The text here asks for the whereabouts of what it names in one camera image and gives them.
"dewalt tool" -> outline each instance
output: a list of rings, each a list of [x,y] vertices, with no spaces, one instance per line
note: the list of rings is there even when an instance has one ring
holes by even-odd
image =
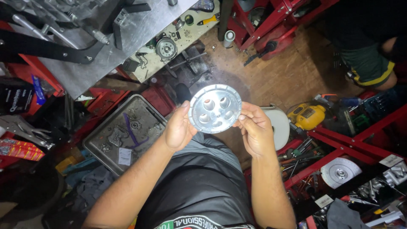
[[[197,25],[204,25],[204,24],[207,24],[209,22],[216,22],[216,21],[219,21],[220,18],[221,18],[221,14],[216,13],[211,18],[208,18],[208,19],[205,19],[205,20],[202,20],[202,21],[198,22]]]
[[[287,117],[297,127],[311,130],[324,120],[325,110],[321,105],[309,106],[307,103],[303,103],[290,112]]]

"wooden floor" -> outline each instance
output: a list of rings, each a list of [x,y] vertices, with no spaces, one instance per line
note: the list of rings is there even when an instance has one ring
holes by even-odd
[[[200,83],[207,85],[208,81],[227,84],[238,91],[243,101],[259,106],[273,103],[284,111],[316,94],[354,96],[362,92],[345,80],[343,71],[333,68],[333,46],[317,29],[300,27],[295,34],[294,43],[278,56],[268,61],[256,59],[244,67],[248,55],[237,51],[236,46],[225,49],[217,39],[217,29],[211,29],[200,39],[206,45],[208,55],[203,57],[212,77],[200,79],[190,88],[191,92],[197,89],[193,87],[199,88]],[[253,46],[248,52],[255,53]],[[251,157],[237,128],[215,136],[237,155],[242,169],[250,167]]]

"spray can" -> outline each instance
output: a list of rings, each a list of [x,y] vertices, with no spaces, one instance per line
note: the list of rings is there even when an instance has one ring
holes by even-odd
[[[232,44],[232,41],[235,38],[235,33],[232,30],[228,30],[225,33],[225,39],[223,40],[223,46],[225,48],[229,47]]]

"aluminum clutch plate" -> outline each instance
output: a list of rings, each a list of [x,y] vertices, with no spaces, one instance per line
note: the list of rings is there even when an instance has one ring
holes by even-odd
[[[322,179],[336,189],[361,173],[362,170],[349,159],[338,157],[321,168]]]
[[[230,86],[215,84],[194,95],[188,117],[198,131],[215,134],[231,127],[241,110],[240,95]]]

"label sticker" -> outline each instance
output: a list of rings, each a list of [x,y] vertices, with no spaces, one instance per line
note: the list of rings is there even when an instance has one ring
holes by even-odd
[[[317,199],[315,203],[320,207],[323,208],[327,206],[328,204],[332,203],[333,199],[329,197],[327,194],[325,194],[323,197]]]
[[[391,155],[387,156],[385,159],[379,161],[379,163],[391,168],[391,167],[395,166],[396,164],[398,164],[399,162],[401,162],[402,160],[404,160],[404,159],[399,156],[396,156],[394,154],[391,154]]]
[[[119,148],[119,164],[130,166],[131,149]]]

